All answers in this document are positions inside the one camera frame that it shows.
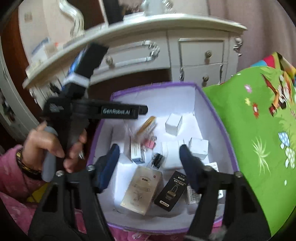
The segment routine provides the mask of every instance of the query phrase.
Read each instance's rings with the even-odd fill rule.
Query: pink pajamas
[[[20,148],[21,146],[18,145],[0,157],[0,198],[14,221],[27,234],[37,204],[27,202],[26,199],[30,196],[30,193],[39,189],[44,182],[35,181],[24,176],[28,185],[28,188],[26,187],[22,172],[16,163],[16,152]],[[82,213],[77,210],[75,211],[75,215],[79,231],[85,232]],[[184,236],[184,234],[149,235],[113,227],[110,227],[110,230],[115,241],[183,240]]]

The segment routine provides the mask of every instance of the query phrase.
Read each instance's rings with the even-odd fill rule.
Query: purple trim
[[[155,83],[155,84],[151,84],[151,85],[145,85],[145,86],[139,86],[139,87],[134,87],[134,88],[130,88],[130,89],[126,89],[126,90],[122,90],[122,91],[117,91],[115,93],[112,94],[110,100],[114,100],[120,96],[123,95],[127,95],[127,94],[131,94],[131,93],[135,93],[135,92],[141,92],[141,91],[145,91],[145,90],[151,90],[151,89],[160,89],[160,88],[166,88],[166,87],[178,87],[178,86],[192,86],[195,87],[195,89],[198,90],[198,92],[200,93],[200,95],[203,97],[203,99],[205,100],[207,106],[209,107],[220,131],[221,134],[225,140],[226,143],[226,148],[228,150],[229,153],[229,157],[230,157],[230,161],[231,161],[231,165],[234,171],[238,171],[239,167],[238,167],[238,163],[237,163],[237,159],[235,157],[235,153],[232,147],[232,144],[230,142],[230,139],[228,137],[228,133],[220,119],[220,117],[218,116],[217,112],[215,111],[212,103],[210,102],[210,100],[208,99],[208,97],[206,96],[206,94],[202,91],[202,89],[200,87],[198,87],[195,83],[191,83],[191,82],[163,82],[163,83]],[[94,155],[95,155],[95,150],[96,150],[96,144],[102,129],[104,121],[100,121],[100,124],[98,125],[94,138],[93,138],[93,142],[91,145],[91,152],[89,155],[89,159],[87,164],[92,164],[93,163],[93,159],[94,159]],[[214,221],[214,223],[218,223],[222,220],[223,217],[219,217],[218,219],[216,219]],[[136,232],[148,232],[148,233],[163,233],[163,234],[175,234],[175,233],[184,233],[188,231],[188,228],[185,229],[174,229],[174,230],[168,230],[168,231],[163,231],[163,230],[144,230],[144,229],[132,229],[130,227],[125,227],[125,226],[120,226],[117,224],[113,224],[113,223],[108,223],[108,225],[110,227],[114,227],[114,228],[118,228],[118,229],[127,229],[127,230],[134,230]]]
[[[200,95],[204,98],[207,106],[209,107],[220,131],[221,131],[221,134],[225,140],[225,144],[226,144],[226,148],[227,148],[227,151],[229,153],[229,157],[230,157],[230,161],[231,161],[231,165],[232,165],[232,169],[234,172],[236,171],[239,171],[239,165],[237,163],[237,159],[236,159],[236,156],[235,156],[235,153],[234,153],[234,149],[232,147],[232,144],[231,144],[231,141],[230,141],[230,138],[228,136],[228,133],[227,133],[227,130],[225,129],[225,126],[223,125],[220,117],[218,116],[214,106],[212,105],[212,103],[210,102],[209,98],[206,96],[206,94],[203,92],[203,90],[196,86],[196,89],[198,90],[198,92],[200,93]]]

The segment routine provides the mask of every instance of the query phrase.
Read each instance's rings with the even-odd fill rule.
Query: green blanket
[[[229,133],[239,168],[274,235],[296,205],[296,99],[281,68],[256,66],[204,88]]]

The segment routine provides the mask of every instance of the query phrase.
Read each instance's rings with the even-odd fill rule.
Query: black box
[[[161,193],[154,200],[157,206],[171,211],[188,185],[186,175],[175,171]]]

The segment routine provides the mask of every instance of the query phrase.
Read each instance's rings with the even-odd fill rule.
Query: black bracelet
[[[16,153],[16,161],[17,165],[21,169],[22,173],[24,173],[27,177],[33,179],[33,180],[39,180],[42,181],[41,177],[41,172],[33,170],[29,167],[27,167],[23,162],[22,162],[22,148],[19,149]]]

